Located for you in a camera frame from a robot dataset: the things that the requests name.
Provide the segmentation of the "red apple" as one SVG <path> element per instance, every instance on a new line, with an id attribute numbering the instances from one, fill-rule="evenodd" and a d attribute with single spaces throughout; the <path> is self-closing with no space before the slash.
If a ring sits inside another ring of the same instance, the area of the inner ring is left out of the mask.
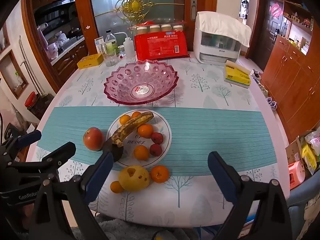
<path id="1" fill-rule="evenodd" d="M 104 135 L 102 131 L 96 127 L 89 128 L 83 136 L 84 145 L 92 151 L 99 151 L 104 144 Z"/>

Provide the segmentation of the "small orange kumquat front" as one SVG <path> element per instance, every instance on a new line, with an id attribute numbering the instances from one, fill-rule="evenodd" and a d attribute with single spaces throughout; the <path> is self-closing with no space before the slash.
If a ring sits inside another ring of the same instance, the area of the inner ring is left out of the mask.
<path id="1" fill-rule="evenodd" d="M 120 182 L 119 181 L 113 181 L 111 184 L 110 184 L 110 190 L 113 192 L 113 193 L 122 193 L 124 191 L 123 187 L 121 186 Z"/>

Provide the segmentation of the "dark avocado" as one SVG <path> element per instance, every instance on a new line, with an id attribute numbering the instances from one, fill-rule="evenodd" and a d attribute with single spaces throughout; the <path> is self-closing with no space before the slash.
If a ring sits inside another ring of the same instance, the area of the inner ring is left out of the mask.
<path id="1" fill-rule="evenodd" d="M 124 147 L 119 147 L 117 144 L 114 144 L 112 142 L 111 138 L 109 138 L 104 142 L 102 146 L 102 151 L 103 153 L 112 153 L 113 162 L 115 163 L 121 159 L 124 152 Z"/>

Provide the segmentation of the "yellow pear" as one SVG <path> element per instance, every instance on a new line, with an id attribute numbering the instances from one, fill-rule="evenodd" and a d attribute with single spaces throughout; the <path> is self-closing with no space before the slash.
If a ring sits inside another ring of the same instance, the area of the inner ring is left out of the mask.
<path id="1" fill-rule="evenodd" d="M 119 172 L 118 181 L 125 191 L 136 192 L 149 186 L 150 175 L 145 168 L 139 165 L 132 165 L 123 168 Z"/>

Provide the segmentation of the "spotted ripe banana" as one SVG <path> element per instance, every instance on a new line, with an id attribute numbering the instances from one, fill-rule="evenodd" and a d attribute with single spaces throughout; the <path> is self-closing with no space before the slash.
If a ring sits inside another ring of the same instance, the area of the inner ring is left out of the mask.
<path id="1" fill-rule="evenodd" d="M 130 119 L 113 133 L 111 137 L 112 143 L 117 145 L 118 147 L 123 147 L 125 138 L 139 126 L 146 124 L 148 121 L 153 119 L 153 117 L 154 115 L 152 112 L 144 112 L 137 117 Z"/>

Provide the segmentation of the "small yellow-orange mandarin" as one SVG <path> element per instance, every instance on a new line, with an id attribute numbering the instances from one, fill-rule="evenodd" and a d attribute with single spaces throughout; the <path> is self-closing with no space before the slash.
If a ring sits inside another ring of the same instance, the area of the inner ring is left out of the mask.
<path id="1" fill-rule="evenodd" d="M 124 114 L 119 118 L 119 122 L 121 125 L 124 125 L 125 123 L 127 123 L 129 120 L 131 119 L 131 116 Z"/>

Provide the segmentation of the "large orange mandarin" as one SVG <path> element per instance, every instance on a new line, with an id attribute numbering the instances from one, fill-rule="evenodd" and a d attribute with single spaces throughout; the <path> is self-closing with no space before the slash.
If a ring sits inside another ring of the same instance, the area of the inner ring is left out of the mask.
<path id="1" fill-rule="evenodd" d="M 164 183 L 169 177 L 169 170 L 164 165 L 157 165 L 151 169 L 150 172 L 151 179 L 156 183 Z"/>

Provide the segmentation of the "small mandarin plate top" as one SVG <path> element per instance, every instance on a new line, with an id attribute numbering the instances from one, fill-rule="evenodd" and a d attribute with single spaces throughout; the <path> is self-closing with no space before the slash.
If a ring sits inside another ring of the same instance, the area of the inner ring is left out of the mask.
<path id="1" fill-rule="evenodd" d="M 131 118 L 135 118 L 137 116 L 141 115 L 140 112 L 136 111 L 136 112 L 133 112 L 132 115 L 131 115 Z"/>

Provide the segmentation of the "white printed round plate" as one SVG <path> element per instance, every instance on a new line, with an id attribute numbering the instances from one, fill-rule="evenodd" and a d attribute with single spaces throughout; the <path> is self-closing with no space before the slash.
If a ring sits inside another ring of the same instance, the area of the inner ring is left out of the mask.
<path id="1" fill-rule="evenodd" d="M 117 169 L 125 168 L 131 165 L 140 165 L 144 168 L 153 167 L 157 165 L 166 156 L 166 154 L 170 149 L 170 145 L 172 142 L 172 132 L 171 132 L 170 125 L 165 119 L 165 117 L 159 114 L 158 112 L 150 109 L 147 109 L 147 110 L 134 109 L 134 110 L 127 111 L 124 114 L 131 116 L 132 113 L 136 111 L 140 113 L 144 113 L 144 112 L 153 113 L 154 117 L 153 119 L 148 121 L 148 124 L 151 124 L 153 126 L 154 132 L 159 132 L 163 134 L 164 140 L 163 140 L 163 143 L 160 144 L 162 147 L 163 153 L 159 157 L 154 157 L 150 154 L 149 159 L 147 161 L 137 160 L 133 155 L 133 151 L 135 147 L 138 145 L 143 145 L 149 149 L 150 146 L 154 143 L 151 140 L 151 138 L 146 139 L 146 138 L 140 137 L 136 129 L 130 135 L 128 135 L 123 142 L 123 145 L 124 145 L 123 155 L 121 159 L 115 163 L 115 165 L 117 165 Z M 109 139 L 113 135 L 113 133 L 121 126 L 119 122 L 119 118 L 124 114 L 121 114 L 120 116 L 115 118 L 112 124 L 110 124 L 109 129 L 107 131 L 106 140 Z"/>

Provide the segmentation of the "pink glass fruit bowl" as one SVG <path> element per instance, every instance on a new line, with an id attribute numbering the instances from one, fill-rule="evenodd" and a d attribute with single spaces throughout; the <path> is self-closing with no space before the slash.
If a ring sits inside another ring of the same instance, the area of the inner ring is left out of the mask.
<path id="1" fill-rule="evenodd" d="M 121 105 L 143 105 L 170 94 L 178 80 L 178 72 L 165 62 L 136 61 L 111 72 L 104 94 Z"/>

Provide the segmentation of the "teal patterned tablecloth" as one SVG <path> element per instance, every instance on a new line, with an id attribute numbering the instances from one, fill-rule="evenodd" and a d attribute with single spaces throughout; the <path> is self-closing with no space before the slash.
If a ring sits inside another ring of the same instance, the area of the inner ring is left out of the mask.
<path id="1" fill-rule="evenodd" d="M 151 139 L 131 133 L 92 210 L 129 222 L 156 226 L 208 226 L 222 223 L 232 208 L 207 164 L 218 152 L 226 163 L 254 181 L 276 179 L 290 195 L 285 145 L 274 113 L 256 82 L 249 88 L 226 83 L 223 68 L 195 59 L 167 61 L 178 73 L 174 90 L 158 101 L 123 106 L 107 98 L 104 82 L 115 67 L 101 64 L 77 70 L 57 93 L 40 121 L 41 140 L 32 145 L 28 161 L 40 161 L 66 142 L 75 156 L 59 168 L 62 181 L 82 174 L 100 152 L 83 142 L 91 127 L 107 137 L 119 118 L 151 111 L 155 132 L 163 135 L 160 156 L 138 160 L 137 146 Z"/>

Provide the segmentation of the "small white carton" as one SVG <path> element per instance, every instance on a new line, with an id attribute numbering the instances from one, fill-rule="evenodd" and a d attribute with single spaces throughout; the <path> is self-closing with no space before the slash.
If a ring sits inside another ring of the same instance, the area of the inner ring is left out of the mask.
<path id="1" fill-rule="evenodd" d="M 104 41 L 104 37 L 101 36 L 99 38 L 95 38 L 94 39 L 94 44 L 97 50 L 98 54 L 105 54 L 106 50 L 105 50 L 105 41 Z"/>

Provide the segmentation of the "red paper cup package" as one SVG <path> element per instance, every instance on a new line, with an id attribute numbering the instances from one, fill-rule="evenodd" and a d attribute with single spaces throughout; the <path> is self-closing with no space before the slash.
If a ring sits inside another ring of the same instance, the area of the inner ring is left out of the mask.
<path id="1" fill-rule="evenodd" d="M 183 31 L 159 31 L 135 36 L 137 59 L 163 60 L 187 57 L 187 43 Z"/>

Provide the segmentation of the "wooden cabinet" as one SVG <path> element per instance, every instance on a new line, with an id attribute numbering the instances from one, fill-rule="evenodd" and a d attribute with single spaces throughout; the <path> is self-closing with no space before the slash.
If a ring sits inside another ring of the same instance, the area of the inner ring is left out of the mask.
<path id="1" fill-rule="evenodd" d="M 297 45 L 290 42 L 292 33 L 277 36 L 262 75 L 292 142 L 319 124 L 319 23 L 302 0 L 284 0 L 283 15 L 290 29 L 296 27 L 311 36 L 310 41 L 297 37 Z"/>

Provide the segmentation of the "dark entrance door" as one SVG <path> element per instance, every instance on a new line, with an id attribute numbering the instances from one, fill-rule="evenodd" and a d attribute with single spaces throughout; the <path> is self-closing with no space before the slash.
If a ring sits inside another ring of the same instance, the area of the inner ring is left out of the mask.
<path id="1" fill-rule="evenodd" d="M 253 61 L 264 71 L 275 44 L 276 36 L 280 32 L 283 19 L 283 3 L 276 0 L 265 0 L 263 24 L 253 56 Z"/>

